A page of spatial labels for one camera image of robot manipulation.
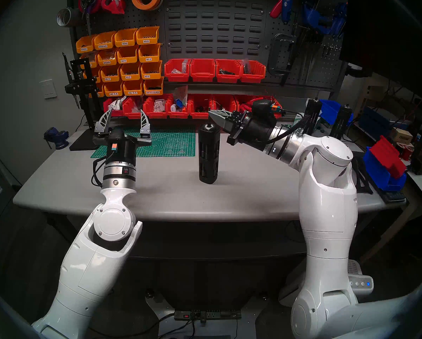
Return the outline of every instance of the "black cylinder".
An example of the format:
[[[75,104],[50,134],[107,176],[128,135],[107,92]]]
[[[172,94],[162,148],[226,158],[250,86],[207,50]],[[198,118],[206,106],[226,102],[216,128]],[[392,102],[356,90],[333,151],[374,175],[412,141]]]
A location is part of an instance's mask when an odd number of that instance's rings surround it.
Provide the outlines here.
[[[340,140],[343,137],[344,132],[347,129],[347,123],[352,115],[352,109],[348,105],[342,105],[338,111],[335,123],[330,131],[330,137],[334,137]]]
[[[310,120],[304,127],[304,133],[307,135],[312,135],[314,127],[318,122],[319,113],[321,112],[322,103],[318,99],[309,99],[307,102],[307,107],[305,108],[304,116],[309,116]]]
[[[212,184],[219,169],[220,127],[204,124],[198,130],[198,174],[201,182]]]

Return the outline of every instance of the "blue tool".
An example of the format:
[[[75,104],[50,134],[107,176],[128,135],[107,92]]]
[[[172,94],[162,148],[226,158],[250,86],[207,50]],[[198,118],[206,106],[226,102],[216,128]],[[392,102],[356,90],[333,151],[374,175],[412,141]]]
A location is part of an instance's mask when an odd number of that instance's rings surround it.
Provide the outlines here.
[[[309,26],[322,35],[331,35],[333,38],[343,36],[346,24],[347,2],[340,2],[335,6],[333,18],[322,16],[318,11],[319,0],[306,0],[303,4],[304,25]]]
[[[288,24],[291,20],[291,9],[293,7],[293,0],[279,0],[274,8],[270,11],[271,18],[277,18],[281,13],[281,21]]]
[[[49,142],[55,144],[56,149],[65,148],[68,145],[67,138],[68,138],[68,131],[57,131],[55,127],[51,127],[48,131],[45,132],[43,138],[45,139],[46,143],[49,145],[51,149],[51,145]]]

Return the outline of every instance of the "pegboard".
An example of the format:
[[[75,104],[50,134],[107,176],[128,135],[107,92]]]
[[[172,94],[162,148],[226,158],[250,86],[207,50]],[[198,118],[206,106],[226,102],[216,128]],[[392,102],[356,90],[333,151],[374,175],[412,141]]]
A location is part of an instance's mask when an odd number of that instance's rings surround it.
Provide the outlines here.
[[[160,26],[159,42],[161,59],[165,63],[171,58],[214,58],[257,60],[267,65],[270,45],[278,33],[292,34],[295,14],[298,19],[297,37],[302,26],[302,0],[294,0],[289,24],[280,17],[269,16],[278,0],[164,0],[156,11],[141,11],[131,0],[126,1],[124,16],[110,13],[91,16],[92,33],[100,33],[142,26]],[[331,16],[335,5],[346,0],[320,0],[318,11]],[[78,38],[87,34],[87,27],[77,28]],[[316,47],[304,43],[296,58],[287,85],[304,85],[322,90],[333,90],[342,66],[339,60],[342,39],[325,36],[322,45]],[[327,56],[323,46],[332,46]],[[317,53],[313,67],[307,75],[305,55],[315,48]],[[288,45],[282,46],[277,67],[286,67]],[[266,72],[265,85],[279,84],[281,76]]]

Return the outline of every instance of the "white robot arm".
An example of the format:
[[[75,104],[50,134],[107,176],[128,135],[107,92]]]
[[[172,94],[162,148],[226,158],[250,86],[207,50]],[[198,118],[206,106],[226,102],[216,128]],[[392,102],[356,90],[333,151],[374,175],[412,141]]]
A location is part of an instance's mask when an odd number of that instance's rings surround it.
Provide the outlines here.
[[[93,176],[106,197],[82,226],[62,262],[59,286],[46,316],[33,328],[49,339],[81,339],[96,307],[109,293],[131,249],[142,232],[142,222],[124,205],[135,194],[135,150],[151,145],[150,124],[141,111],[141,137],[125,135],[121,129],[107,132],[112,109],[97,122],[94,138],[107,145],[103,183]],[[100,240],[110,242],[109,250]]]

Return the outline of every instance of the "red storage bin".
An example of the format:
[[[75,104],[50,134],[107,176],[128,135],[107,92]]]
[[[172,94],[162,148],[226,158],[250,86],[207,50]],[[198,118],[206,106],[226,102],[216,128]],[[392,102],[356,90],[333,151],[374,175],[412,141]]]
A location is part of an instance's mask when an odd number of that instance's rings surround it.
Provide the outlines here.
[[[400,178],[405,172],[406,166],[399,158],[399,152],[382,135],[370,151],[394,179]]]
[[[221,107],[223,110],[228,110],[229,112],[238,110],[238,105],[232,94],[214,94],[213,100],[214,107],[217,110],[221,110]]]
[[[234,73],[234,75],[219,74],[220,69]],[[235,84],[241,77],[241,69],[241,63],[235,59],[216,59],[217,82],[230,82]]]
[[[195,82],[212,82],[216,75],[214,59],[192,59],[191,77]]]
[[[128,119],[140,119],[139,112],[132,112],[134,106],[137,105],[142,108],[142,103],[140,101],[140,96],[130,96],[126,97],[123,101],[123,115],[126,116]]]
[[[251,74],[244,74],[244,67],[241,67],[241,82],[252,82],[259,84],[266,77],[266,66],[258,61],[248,61]]]
[[[251,101],[252,99],[270,99],[271,101],[274,102],[274,105],[277,105],[279,107],[282,108],[282,106],[280,105],[280,103],[278,103],[278,101],[272,97],[272,96],[252,96],[249,94],[235,94],[234,98],[236,100],[236,104],[238,105],[238,112],[243,112],[244,109],[241,108],[241,104],[245,104],[249,101]],[[274,116],[278,119],[281,118],[281,114],[280,113],[275,113]]]
[[[109,104],[111,104],[113,101],[120,99],[121,97],[109,97],[103,102],[103,110],[104,112],[107,112],[109,110]],[[125,116],[123,114],[123,110],[113,110],[111,117],[123,117]]]
[[[171,59],[164,65],[164,76],[169,81],[175,81],[175,82],[187,82],[189,81],[189,70],[191,65],[191,59],[187,61],[186,65],[186,73],[185,74],[173,74],[172,70],[176,69],[179,71],[182,71],[182,63],[183,60],[186,58],[178,58],[178,59]]]
[[[211,94],[188,94],[187,106],[192,119],[207,119],[208,110],[215,110],[213,95]],[[203,108],[203,112],[198,112],[198,108]]]
[[[154,101],[157,99],[165,99],[165,112],[154,111]],[[164,94],[159,96],[150,96],[144,102],[144,113],[150,119],[166,119],[170,112],[170,106],[173,104],[173,94]]]

